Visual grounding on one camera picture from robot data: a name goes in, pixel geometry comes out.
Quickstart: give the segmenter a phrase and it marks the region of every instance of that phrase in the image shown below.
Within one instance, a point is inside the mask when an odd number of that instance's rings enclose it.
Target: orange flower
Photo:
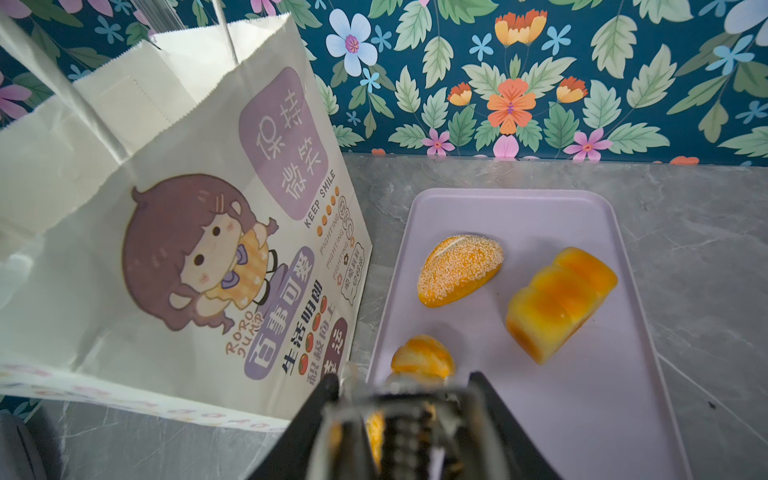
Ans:
[[[448,95],[448,101],[457,107],[467,105],[472,99],[472,89],[466,83],[462,82],[457,87],[451,88]]]
[[[533,93],[526,94],[528,83],[516,78],[504,80],[498,86],[501,95],[493,94],[488,100],[488,109],[494,112],[488,116],[488,121],[493,127],[502,127],[502,135],[512,135],[518,128],[524,127],[533,118],[526,110],[536,106]]]
[[[544,31],[547,24],[547,12],[531,10],[525,16],[508,13],[496,19],[496,38],[508,47],[519,41],[530,45]]]
[[[568,77],[558,87],[558,100],[564,104],[570,104],[586,97],[589,92],[583,81],[574,77]]]

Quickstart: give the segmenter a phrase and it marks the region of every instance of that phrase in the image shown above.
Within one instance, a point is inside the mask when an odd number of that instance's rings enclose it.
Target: pink flower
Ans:
[[[0,85],[5,79],[0,71]],[[9,85],[7,87],[0,88],[0,111],[5,112],[10,118],[14,120],[19,119],[27,114],[26,108],[19,104],[15,104],[10,100],[24,101],[32,96],[27,88],[20,87],[18,85]]]
[[[0,0],[0,10],[11,18],[26,18],[32,13],[20,0]]]
[[[75,13],[83,9],[83,0],[58,0],[58,2],[64,7],[64,10],[67,13]],[[102,15],[108,17],[114,16],[112,5],[109,5],[109,0],[88,0],[88,4],[90,4],[96,12],[99,12]]]
[[[440,157],[445,156],[445,151],[451,151],[455,147],[448,143],[448,137],[451,134],[446,130],[440,134],[440,136],[437,136],[437,130],[434,128],[429,129],[429,138],[425,138],[422,140],[422,143],[425,147],[429,147],[427,150],[427,155],[434,155],[437,154]]]
[[[520,151],[520,145],[514,135],[502,135],[493,144],[493,156],[496,158],[516,161],[515,158]]]
[[[253,9],[254,13],[261,13],[261,8],[264,7],[264,11],[267,15],[276,15],[275,7],[272,5],[273,3],[276,5],[283,0],[250,0],[250,7]]]
[[[584,132],[576,132],[574,135],[574,141],[578,145],[568,145],[565,150],[566,154],[574,155],[574,163],[580,164],[584,162],[584,157],[589,157],[589,163],[596,164],[600,161],[600,152],[598,150],[605,150],[614,144],[610,140],[600,140],[603,137],[603,129],[598,128],[593,131],[587,140],[587,135]]]

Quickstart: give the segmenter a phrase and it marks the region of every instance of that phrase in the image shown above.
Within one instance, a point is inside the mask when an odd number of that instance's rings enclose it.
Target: brown hair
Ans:
[[[182,283],[184,258],[203,236],[202,227],[216,215],[228,214],[240,222],[243,232],[256,225],[248,201],[235,187],[210,175],[191,174],[161,181],[145,192],[134,188],[136,202],[123,242],[123,277],[134,302],[144,312],[157,317],[176,331],[190,321],[198,326],[217,328],[226,333],[234,322],[224,312],[201,316],[195,304],[202,293]],[[240,213],[233,202],[240,204]],[[181,309],[170,304],[172,293],[190,298]]]

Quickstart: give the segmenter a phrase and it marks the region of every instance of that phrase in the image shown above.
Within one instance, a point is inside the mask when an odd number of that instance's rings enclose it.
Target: cartoon girl illustration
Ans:
[[[161,181],[136,202],[123,243],[123,276],[134,302],[171,330],[190,321],[226,333],[234,321],[230,303],[246,309],[270,298],[277,253],[266,239],[277,222],[259,222],[235,187],[204,174]],[[271,280],[280,281],[281,265]]]

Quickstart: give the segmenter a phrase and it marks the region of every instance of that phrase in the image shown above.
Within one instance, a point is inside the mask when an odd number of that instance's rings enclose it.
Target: blue flower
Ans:
[[[346,112],[346,116],[347,116],[347,121],[349,123],[351,123],[353,126],[357,126],[357,124],[362,121],[362,120],[360,120],[357,117],[357,112],[356,111],[351,112],[351,113],[350,112]]]
[[[739,0],[714,0],[714,2],[707,3],[704,6],[704,8],[699,10],[699,16],[706,15],[707,13],[709,13],[709,11],[711,9],[717,7],[715,9],[715,16],[716,17],[722,17],[723,15],[725,15],[725,9],[727,8],[726,7],[726,3],[728,3],[728,2],[738,2],[738,1]]]
[[[364,79],[360,81],[361,85],[368,85],[368,93],[371,93],[373,91],[373,88],[381,88],[382,86],[379,85],[379,82],[376,80],[379,80],[379,72],[374,72],[373,75],[371,75],[371,72],[368,70],[368,68],[364,68],[362,70],[363,76],[365,76]]]
[[[712,71],[716,68],[719,68],[721,65],[725,65],[723,67],[723,75],[728,75],[733,71],[733,66],[737,61],[752,61],[752,59],[755,58],[754,53],[739,53],[745,49],[751,41],[752,35],[747,35],[746,37],[739,38],[739,41],[737,41],[733,46],[733,50],[726,47],[725,45],[715,47],[712,52],[720,57],[720,60],[715,61],[713,64],[707,66],[706,70]]]
[[[125,0],[109,0],[114,3],[114,10],[116,12],[123,12],[126,15],[131,14],[131,4]]]
[[[390,44],[386,39],[392,37],[392,32],[388,31],[384,35],[382,35],[382,28],[378,25],[375,28],[376,30],[376,37],[371,38],[371,43],[376,45],[379,44],[379,53],[384,51],[384,47],[387,47],[389,49],[392,48],[392,44]]]
[[[558,30],[550,26],[547,28],[547,36],[551,38],[551,40],[547,40],[542,46],[541,50],[548,50],[552,49],[552,55],[557,55],[560,51],[560,45],[570,45],[571,39],[566,38],[565,34],[571,31],[571,26],[566,25],[563,27],[562,30],[560,30],[560,33],[558,33]]]
[[[475,47],[469,49],[471,55],[478,54],[478,61],[482,61],[483,54],[493,55],[493,48],[488,47],[488,42],[491,41],[491,34],[486,33],[485,37],[480,42],[480,38],[477,35],[472,36],[472,41],[475,43]]]
[[[768,117],[768,114],[764,110],[768,110],[768,104],[765,104],[762,107],[760,107],[760,100],[752,100],[750,102],[750,110],[745,111],[741,114],[738,114],[736,118],[743,118],[744,124],[746,125],[750,123],[755,117],[757,118]]]
[[[94,28],[94,31],[101,35],[107,35],[107,41],[110,45],[114,43],[115,39],[119,41],[125,40],[122,35],[117,33],[120,30],[120,25],[114,24],[110,26],[101,15],[98,16],[98,22],[101,23],[102,26]]]
[[[69,65],[69,68],[71,68],[74,73],[70,73],[69,75],[67,75],[67,78],[69,78],[72,81],[78,80],[79,78],[83,78],[85,75],[91,73],[91,71],[88,69],[80,71],[80,68],[78,68],[76,65]]]

